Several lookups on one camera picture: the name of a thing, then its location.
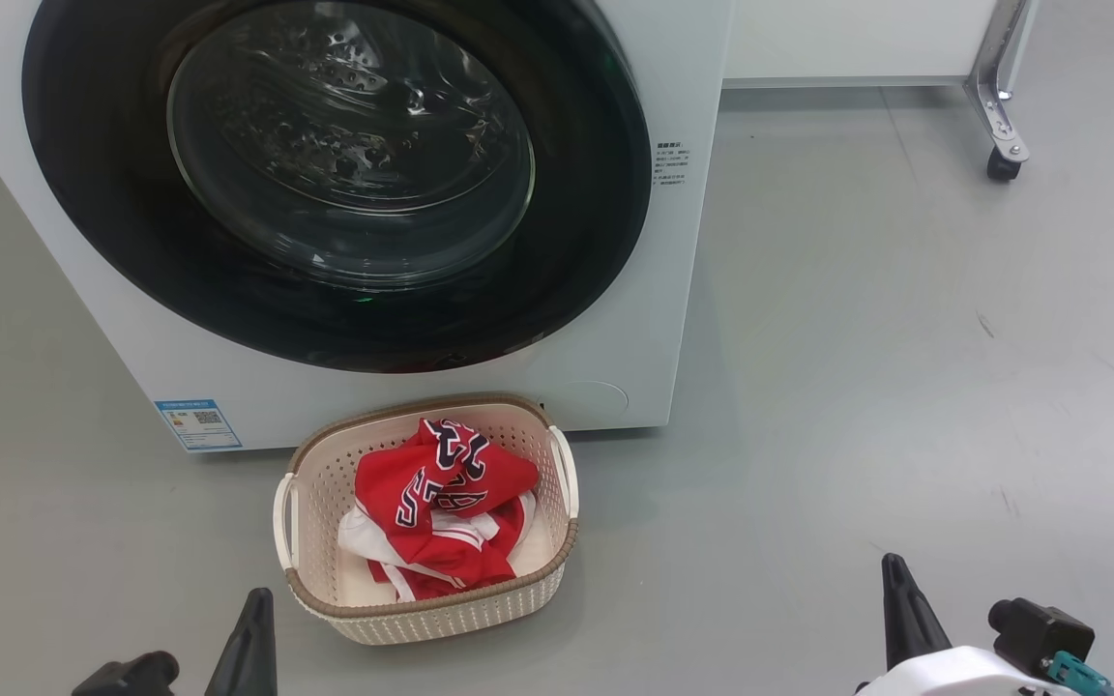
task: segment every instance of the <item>front-loading washing machine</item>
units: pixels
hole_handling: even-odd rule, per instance
[[[456,392],[657,427],[731,6],[3,0],[0,176],[192,451]]]

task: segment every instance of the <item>floor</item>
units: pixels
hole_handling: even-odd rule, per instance
[[[726,92],[671,427],[575,442],[544,611],[402,648],[293,602],[286,453],[182,454],[0,182],[0,693],[198,693],[255,586],[282,693],[852,693],[883,551],[954,643],[1024,596],[1114,678],[1114,0],[1044,4],[1010,107],[994,185],[959,92]]]

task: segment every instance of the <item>metal cart leg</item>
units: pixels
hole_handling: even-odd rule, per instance
[[[1000,99],[1008,101],[1016,91],[1017,73],[1022,71],[1022,56],[1025,53],[1025,45],[1029,43],[1029,31],[1034,30],[1034,18],[1038,17],[1038,6],[1043,0],[1029,0],[1025,8],[1025,18],[1022,19],[1022,35],[1008,43],[1008,51],[1004,53],[1004,65],[1000,66]]]
[[[995,149],[986,161],[986,176],[994,180],[1013,180],[1022,171],[1022,163],[1029,159],[1029,149],[1026,149],[1004,111],[1000,82],[1004,79],[1005,87],[1008,87],[1008,75],[1001,73],[1000,68],[1013,40],[1023,33],[1017,28],[1025,21],[1030,1],[999,0],[995,4],[991,21],[987,23],[986,36],[983,37],[983,48],[978,49],[978,58],[974,59],[974,70],[965,79],[965,92],[969,94],[974,110],[978,111],[991,140],[995,140]]]

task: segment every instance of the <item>white cabinet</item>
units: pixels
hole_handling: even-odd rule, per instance
[[[725,85],[960,82],[994,9],[995,0],[737,0]]]

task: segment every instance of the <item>laundry basket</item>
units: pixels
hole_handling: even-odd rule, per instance
[[[368,562],[338,546],[355,503],[355,467],[414,434],[420,419],[451,419],[539,468],[531,531],[509,562],[518,577],[480,590],[397,602]],[[500,625],[548,604],[578,535],[578,480],[566,437],[544,409],[505,393],[426,401],[331,424],[300,445],[274,498],[277,560],[305,609],[365,645],[412,643]]]

